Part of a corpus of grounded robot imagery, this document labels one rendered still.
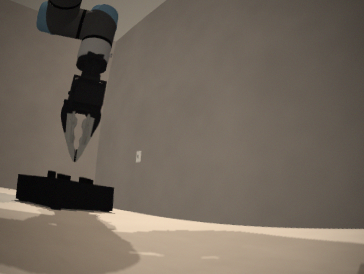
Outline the black lighting desk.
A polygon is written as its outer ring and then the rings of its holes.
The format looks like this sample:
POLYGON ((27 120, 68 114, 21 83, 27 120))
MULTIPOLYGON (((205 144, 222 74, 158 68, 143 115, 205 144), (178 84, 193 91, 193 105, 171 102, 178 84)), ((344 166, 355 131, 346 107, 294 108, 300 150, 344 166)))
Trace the black lighting desk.
POLYGON ((114 187, 94 185, 93 180, 48 171, 47 177, 18 174, 16 199, 50 209, 113 211, 114 187), (89 183, 89 184, 88 184, 89 183))

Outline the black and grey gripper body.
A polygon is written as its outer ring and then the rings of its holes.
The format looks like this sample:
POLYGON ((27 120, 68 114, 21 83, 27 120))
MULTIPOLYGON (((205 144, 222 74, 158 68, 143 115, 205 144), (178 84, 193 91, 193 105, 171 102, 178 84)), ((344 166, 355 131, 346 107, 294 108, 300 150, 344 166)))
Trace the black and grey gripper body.
POLYGON ((70 98, 70 102, 68 103, 69 107, 73 109, 73 111, 76 111, 76 113, 85 114, 86 117, 90 113, 99 112, 99 110, 103 106, 105 89, 107 84, 107 81, 99 79, 99 69, 101 74, 104 73, 107 68, 107 62, 104 59, 104 55, 95 54, 90 51, 88 51, 87 54, 78 57, 76 66, 80 71, 82 71, 82 76, 74 74, 71 89, 68 92, 68 95, 70 94, 68 97, 70 98), (94 68, 92 64, 93 60, 95 63, 94 68), (88 76, 83 75, 83 69, 84 74, 88 76), (94 78, 93 76, 97 78, 94 78))

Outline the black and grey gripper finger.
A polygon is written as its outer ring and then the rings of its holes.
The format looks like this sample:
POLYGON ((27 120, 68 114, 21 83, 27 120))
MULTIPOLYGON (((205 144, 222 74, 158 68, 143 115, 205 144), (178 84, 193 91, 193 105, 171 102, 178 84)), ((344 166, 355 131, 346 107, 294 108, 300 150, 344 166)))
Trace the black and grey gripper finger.
POLYGON ((71 156, 71 159, 73 162, 75 162, 75 148, 74 148, 74 128, 77 125, 77 118, 75 116, 75 111, 73 112, 73 109, 71 109, 68 105, 68 100, 64 99, 64 105, 61 110, 61 122, 63 126, 63 131, 67 143, 67 147, 69 150, 69 154, 71 156), (73 116, 73 117, 72 117, 73 116), (73 121, 74 127, 73 127, 73 121), (71 129, 72 129, 72 135, 71 135, 71 129))
POLYGON ((75 162, 80 158, 83 151, 85 150, 88 142, 90 141, 93 133, 95 132, 96 128, 98 127, 101 120, 101 109, 99 112, 90 113, 87 115, 87 118, 82 122, 82 136, 79 139, 79 148, 76 150, 75 154, 75 162), (88 131, 88 134, 87 134, 88 131), (87 137, 85 141, 85 137, 87 137))

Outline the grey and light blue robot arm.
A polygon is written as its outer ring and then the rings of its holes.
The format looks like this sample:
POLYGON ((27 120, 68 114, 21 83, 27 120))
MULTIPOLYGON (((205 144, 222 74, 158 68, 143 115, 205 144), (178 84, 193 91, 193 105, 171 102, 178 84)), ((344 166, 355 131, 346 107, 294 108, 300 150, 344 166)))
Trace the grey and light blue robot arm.
POLYGON ((43 2, 37 15, 37 29, 51 35, 82 40, 77 59, 91 51, 104 54, 108 64, 109 57, 113 55, 110 52, 117 30, 118 12, 107 4, 98 4, 91 11, 81 9, 81 2, 82 0, 43 2))

